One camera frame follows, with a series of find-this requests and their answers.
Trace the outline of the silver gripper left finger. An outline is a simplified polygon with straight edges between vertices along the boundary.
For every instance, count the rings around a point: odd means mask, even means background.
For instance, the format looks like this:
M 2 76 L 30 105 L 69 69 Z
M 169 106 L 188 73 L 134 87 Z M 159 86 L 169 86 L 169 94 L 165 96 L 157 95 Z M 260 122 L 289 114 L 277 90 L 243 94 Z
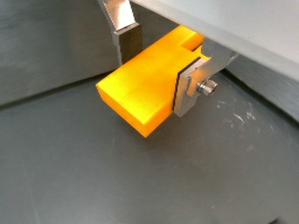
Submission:
M 125 64 L 142 51 L 142 29 L 136 22 L 129 0 L 97 0 L 116 47 L 118 64 Z

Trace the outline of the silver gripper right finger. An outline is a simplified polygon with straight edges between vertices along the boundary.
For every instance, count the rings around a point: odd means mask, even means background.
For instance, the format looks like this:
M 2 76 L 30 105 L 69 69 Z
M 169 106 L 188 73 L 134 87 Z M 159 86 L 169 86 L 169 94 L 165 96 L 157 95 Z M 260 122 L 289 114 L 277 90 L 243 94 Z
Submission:
M 196 48 L 200 56 L 177 73 L 172 111 L 183 116 L 196 103 L 200 95 L 211 96 L 217 88 L 217 83 L 211 79 L 239 56 L 211 39 L 205 38 Z

